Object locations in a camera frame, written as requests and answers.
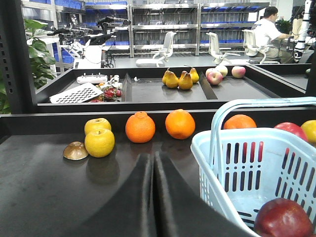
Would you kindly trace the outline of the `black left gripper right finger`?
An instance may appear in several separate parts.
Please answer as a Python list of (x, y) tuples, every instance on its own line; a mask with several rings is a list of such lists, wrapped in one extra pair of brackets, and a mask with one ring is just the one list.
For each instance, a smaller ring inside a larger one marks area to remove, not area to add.
[(198, 197), (163, 152), (154, 156), (153, 206), (159, 237), (250, 236)]

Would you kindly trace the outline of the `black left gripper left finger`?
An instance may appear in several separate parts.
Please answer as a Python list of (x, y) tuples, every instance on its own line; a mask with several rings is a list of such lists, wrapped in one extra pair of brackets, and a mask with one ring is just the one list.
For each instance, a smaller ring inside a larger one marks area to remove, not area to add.
[(138, 156), (131, 174), (88, 220), (68, 237), (155, 237), (156, 225), (151, 206), (153, 161), (149, 154)]

